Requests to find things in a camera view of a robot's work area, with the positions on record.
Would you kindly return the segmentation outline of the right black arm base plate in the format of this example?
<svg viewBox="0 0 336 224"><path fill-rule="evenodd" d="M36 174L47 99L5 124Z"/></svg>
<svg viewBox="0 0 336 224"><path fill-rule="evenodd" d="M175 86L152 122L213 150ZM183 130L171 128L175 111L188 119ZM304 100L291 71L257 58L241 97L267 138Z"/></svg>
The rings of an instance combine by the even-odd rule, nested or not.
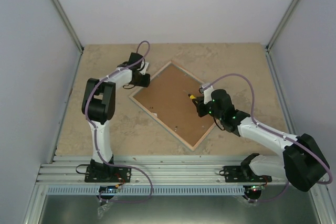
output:
<svg viewBox="0 0 336 224"><path fill-rule="evenodd" d="M224 166L219 171L221 176L225 177L227 183L268 183L272 182L271 176L256 175L248 166Z"/></svg>

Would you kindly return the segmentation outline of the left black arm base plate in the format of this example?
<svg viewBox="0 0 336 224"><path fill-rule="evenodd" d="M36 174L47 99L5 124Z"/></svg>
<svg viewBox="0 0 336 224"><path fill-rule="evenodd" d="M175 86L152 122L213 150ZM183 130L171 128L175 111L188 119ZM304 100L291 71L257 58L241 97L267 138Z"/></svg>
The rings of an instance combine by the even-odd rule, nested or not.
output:
<svg viewBox="0 0 336 224"><path fill-rule="evenodd" d="M90 164L85 172L86 183L128 183L132 169L111 167L106 164Z"/></svg>

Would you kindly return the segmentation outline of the teal wooden picture frame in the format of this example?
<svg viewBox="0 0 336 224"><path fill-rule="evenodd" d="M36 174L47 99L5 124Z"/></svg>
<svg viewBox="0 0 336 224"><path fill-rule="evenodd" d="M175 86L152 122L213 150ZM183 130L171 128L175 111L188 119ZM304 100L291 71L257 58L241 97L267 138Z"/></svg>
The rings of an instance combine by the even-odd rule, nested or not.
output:
<svg viewBox="0 0 336 224"><path fill-rule="evenodd" d="M147 88L129 98L182 144L194 151L215 128L209 116L199 117L189 94L199 96L204 82L174 61L151 76Z"/></svg>

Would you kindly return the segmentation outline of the yellow handled screwdriver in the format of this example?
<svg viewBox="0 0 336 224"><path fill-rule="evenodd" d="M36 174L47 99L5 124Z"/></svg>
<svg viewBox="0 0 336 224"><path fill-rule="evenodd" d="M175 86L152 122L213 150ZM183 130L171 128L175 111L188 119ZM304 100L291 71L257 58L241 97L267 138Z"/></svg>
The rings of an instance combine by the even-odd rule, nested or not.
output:
<svg viewBox="0 0 336 224"><path fill-rule="evenodd" d="M196 99L196 97L194 95L188 93L187 91L184 90L183 92L185 92L191 100Z"/></svg>

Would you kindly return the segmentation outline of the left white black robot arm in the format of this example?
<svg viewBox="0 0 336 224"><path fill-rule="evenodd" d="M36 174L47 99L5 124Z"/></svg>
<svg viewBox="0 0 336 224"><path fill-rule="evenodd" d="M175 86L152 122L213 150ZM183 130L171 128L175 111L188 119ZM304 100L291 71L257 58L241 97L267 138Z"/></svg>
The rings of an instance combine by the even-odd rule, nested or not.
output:
<svg viewBox="0 0 336 224"><path fill-rule="evenodd" d="M109 124L116 107L116 91L120 87L147 88L150 74L146 73L149 63L137 52L129 60L118 65L116 70L101 78L87 81L82 102L82 113L88 121L92 134L93 155L90 166L97 169L97 176L104 182L114 178L113 153L110 147Z"/></svg>

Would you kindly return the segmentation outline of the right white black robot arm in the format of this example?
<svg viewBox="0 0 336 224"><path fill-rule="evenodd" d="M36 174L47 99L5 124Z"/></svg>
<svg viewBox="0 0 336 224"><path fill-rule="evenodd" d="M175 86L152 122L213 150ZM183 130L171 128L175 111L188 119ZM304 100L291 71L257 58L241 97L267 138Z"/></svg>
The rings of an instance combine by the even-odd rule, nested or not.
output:
<svg viewBox="0 0 336 224"><path fill-rule="evenodd" d="M275 177L286 179L300 191L309 191L330 174L330 166L312 136L287 134L260 123L236 109L223 89L205 91L200 97L190 94L189 98L199 117L209 115L220 130L255 141L275 153L272 157L252 153L238 166L223 167L220 175L226 182L267 183Z"/></svg>

